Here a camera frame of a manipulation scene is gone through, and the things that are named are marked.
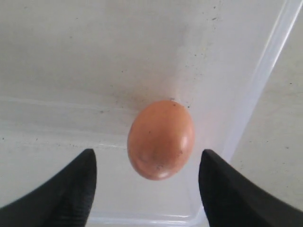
plastic container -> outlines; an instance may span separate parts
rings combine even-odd
[[[201,152],[230,160],[301,0],[11,0],[0,4],[0,206],[85,148],[98,157],[90,223],[194,226],[205,220]],[[187,165],[160,182],[127,158],[152,101],[196,125]]]

